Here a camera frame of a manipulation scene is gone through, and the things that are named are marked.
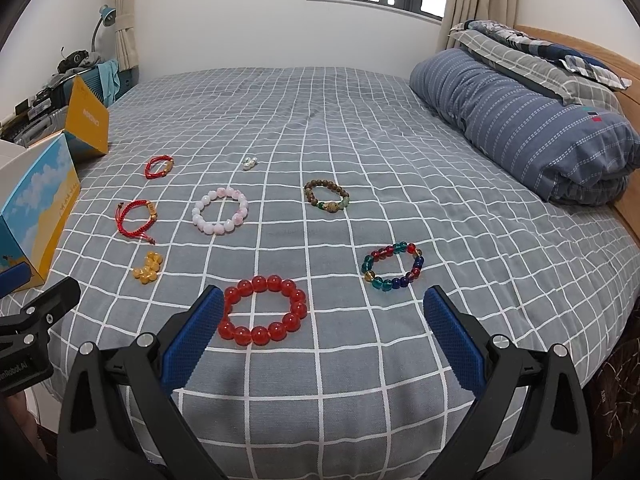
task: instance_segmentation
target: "red bead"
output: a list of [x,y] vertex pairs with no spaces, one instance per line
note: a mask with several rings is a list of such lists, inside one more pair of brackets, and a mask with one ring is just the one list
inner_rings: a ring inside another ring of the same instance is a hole
[[305,319],[306,317],[306,303],[302,303],[301,301],[297,303],[293,303],[291,305],[290,311],[292,314],[295,314],[300,319]]
[[264,292],[267,290],[267,279],[264,276],[254,276],[251,284],[254,286],[254,292]]
[[240,301],[240,291],[237,290],[234,286],[228,286],[225,289],[225,299],[229,301],[231,304],[236,304]]
[[295,332],[300,328],[300,318],[289,312],[282,317],[282,324],[287,328],[287,332]]
[[228,320],[228,318],[223,319],[218,325],[218,333],[222,339],[233,339],[235,332],[236,327]]
[[254,293],[254,286],[249,280],[240,280],[238,282],[238,292],[240,292],[240,296],[246,298]]
[[247,346],[251,342],[251,332],[245,326],[236,327],[234,339],[240,346]]
[[287,336],[287,327],[279,321],[271,323],[267,330],[269,331],[269,336],[274,341],[282,341]]
[[279,292],[282,286],[282,278],[277,274],[272,274],[267,278],[267,288],[271,292]]
[[293,280],[284,280],[280,286],[283,296],[289,296],[294,290],[296,290],[296,283]]
[[297,288],[290,296],[289,296],[289,301],[291,304],[294,303],[305,303],[306,301],[306,294],[304,290],[300,290],[299,288]]
[[266,345],[270,339],[268,330],[263,326],[255,326],[251,330],[251,337],[258,346]]

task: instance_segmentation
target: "brown bead bracelet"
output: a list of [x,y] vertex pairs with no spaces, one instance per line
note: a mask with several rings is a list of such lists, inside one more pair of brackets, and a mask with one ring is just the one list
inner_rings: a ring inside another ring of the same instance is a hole
[[[314,195],[313,188],[315,186],[323,186],[331,191],[335,191],[342,197],[340,202],[318,202],[318,199]],[[306,200],[313,206],[329,213],[337,213],[342,211],[349,205],[349,193],[343,188],[338,186],[333,180],[312,180],[305,184],[305,196]]]

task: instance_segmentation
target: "jewelry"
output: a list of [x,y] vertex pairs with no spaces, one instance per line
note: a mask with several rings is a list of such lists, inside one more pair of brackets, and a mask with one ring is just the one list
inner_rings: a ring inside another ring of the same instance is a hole
[[[342,197],[339,203],[336,202],[318,202],[318,199],[314,195],[313,188],[315,186],[324,186],[331,191],[335,191]],[[323,211],[328,211],[329,213],[337,213],[338,211],[342,211],[349,205],[349,193],[347,193],[343,188],[338,186],[333,180],[312,180],[311,182],[307,182],[305,184],[305,196],[306,200],[314,207],[318,207]]]
[[[201,215],[202,210],[215,199],[224,198],[225,196],[233,200],[238,200],[240,203],[238,211],[225,222],[218,222],[216,224],[207,222]],[[193,215],[193,225],[197,226],[204,234],[223,235],[225,232],[230,233],[233,231],[236,226],[242,225],[242,222],[244,222],[244,219],[249,214],[249,202],[244,194],[237,189],[233,189],[232,187],[219,187],[216,191],[209,191],[198,200],[195,203],[195,207],[191,210],[191,214]]]
[[[166,164],[162,171],[158,171],[157,173],[151,173],[151,167],[161,160],[166,160]],[[158,155],[153,157],[145,166],[145,176],[151,180],[152,178],[158,178],[160,176],[165,176],[167,173],[171,171],[171,168],[174,166],[174,159],[169,155]]]
[[145,266],[133,269],[133,277],[140,280],[140,283],[146,285],[158,279],[158,271],[162,263],[162,254],[149,251],[146,254]]
[[[281,292],[289,298],[289,311],[282,317],[282,322],[274,321],[268,327],[254,326],[249,330],[245,326],[235,326],[229,321],[229,314],[233,306],[241,298],[252,295],[254,292]],[[300,320],[306,317],[306,294],[304,290],[296,288],[292,280],[283,280],[277,274],[268,278],[254,276],[251,281],[240,280],[237,286],[229,286],[225,289],[225,316],[218,325],[218,333],[222,339],[234,339],[240,346],[247,346],[252,341],[258,346],[266,345],[269,341],[282,341],[287,332],[295,332],[300,328]]]
[[243,171],[248,171],[250,170],[252,167],[254,167],[256,164],[258,164],[258,159],[257,158],[249,158],[247,157],[244,160],[244,163],[242,164],[242,170]]
[[[394,278],[392,280],[383,280],[379,276],[376,276],[376,273],[373,272],[373,263],[378,260],[384,260],[388,256],[393,256],[394,254],[407,252],[412,254],[415,258],[414,266],[412,269],[407,272],[402,278]],[[406,287],[411,283],[415,278],[420,276],[420,270],[424,265],[424,258],[422,257],[422,251],[418,249],[415,244],[408,244],[407,242],[400,242],[399,244],[388,245],[382,249],[378,249],[377,251],[373,251],[371,254],[367,254],[364,257],[364,262],[362,263],[361,270],[364,273],[364,279],[367,282],[371,282],[371,285],[374,288],[381,288],[385,292],[391,290],[392,288],[400,288]]]
[[[133,208],[139,207],[141,205],[145,205],[147,209],[149,209],[149,220],[142,227],[137,228],[135,231],[127,231],[122,226],[122,221],[124,217],[127,215],[129,211]],[[149,202],[149,200],[134,200],[133,202],[129,202],[127,206],[122,209],[124,206],[124,202],[120,202],[118,207],[116,208],[116,226],[118,227],[118,231],[120,234],[125,235],[127,238],[142,238],[149,242],[152,245],[156,244],[156,241],[153,238],[150,238],[145,234],[145,231],[149,229],[156,220],[158,220],[158,212],[156,211],[156,206],[153,203]]]

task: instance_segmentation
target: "teal cloth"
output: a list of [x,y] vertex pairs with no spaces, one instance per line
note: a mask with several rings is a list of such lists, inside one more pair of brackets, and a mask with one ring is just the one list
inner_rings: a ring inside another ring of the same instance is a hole
[[118,77],[118,62],[110,59],[105,63],[98,63],[100,83],[102,83],[102,102],[108,108],[116,100],[116,94],[120,90],[120,78]]

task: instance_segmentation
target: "yellow bead cluster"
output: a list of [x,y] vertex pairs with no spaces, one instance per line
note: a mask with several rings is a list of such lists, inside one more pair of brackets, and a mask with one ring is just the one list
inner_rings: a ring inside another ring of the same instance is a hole
[[145,266],[133,269],[133,277],[140,280],[140,283],[146,285],[158,279],[158,271],[162,263],[162,254],[149,251],[146,254]]

